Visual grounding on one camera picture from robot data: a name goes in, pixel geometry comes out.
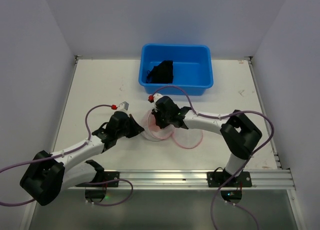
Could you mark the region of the white mesh laundry bag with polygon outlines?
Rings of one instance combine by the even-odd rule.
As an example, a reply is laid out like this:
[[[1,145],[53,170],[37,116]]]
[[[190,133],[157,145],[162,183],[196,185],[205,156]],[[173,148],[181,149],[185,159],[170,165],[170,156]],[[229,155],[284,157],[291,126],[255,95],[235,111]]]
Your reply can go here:
[[[157,142],[171,138],[180,148],[193,149],[199,146],[203,140],[203,131],[199,129],[182,129],[169,125],[161,129],[156,125],[152,111],[146,112],[141,120],[144,131],[142,136],[150,141]]]

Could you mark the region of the black bra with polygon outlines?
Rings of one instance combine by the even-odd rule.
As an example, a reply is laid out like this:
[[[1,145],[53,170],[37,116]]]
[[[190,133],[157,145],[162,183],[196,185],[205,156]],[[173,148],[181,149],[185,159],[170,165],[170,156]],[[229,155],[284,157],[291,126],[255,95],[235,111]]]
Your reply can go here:
[[[174,79],[173,61],[165,60],[147,72],[146,82],[150,84],[171,84]]]

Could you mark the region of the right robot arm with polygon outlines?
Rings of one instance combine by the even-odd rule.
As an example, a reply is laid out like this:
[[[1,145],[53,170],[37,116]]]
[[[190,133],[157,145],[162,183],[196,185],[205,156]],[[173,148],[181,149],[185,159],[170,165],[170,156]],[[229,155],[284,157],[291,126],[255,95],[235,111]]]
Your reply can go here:
[[[262,132],[239,110],[234,110],[231,117],[222,118],[217,114],[195,113],[187,106],[180,108],[170,97],[161,94],[150,95],[148,101],[154,104],[152,114],[156,126],[161,129],[173,126],[221,135],[230,150],[229,160],[223,169],[226,179],[240,175],[262,138]]]

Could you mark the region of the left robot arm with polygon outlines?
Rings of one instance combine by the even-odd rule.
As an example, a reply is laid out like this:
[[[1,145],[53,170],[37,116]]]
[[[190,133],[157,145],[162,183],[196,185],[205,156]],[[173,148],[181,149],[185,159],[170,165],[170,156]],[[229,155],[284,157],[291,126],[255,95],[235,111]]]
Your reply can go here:
[[[78,184],[111,185],[116,178],[107,177],[92,157],[114,147],[120,138],[132,138],[143,131],[131,114],[116,111],[89,140],[55,154],[44,150],[37,153],[19,184],[42,206],[51,203],[62,190]]]

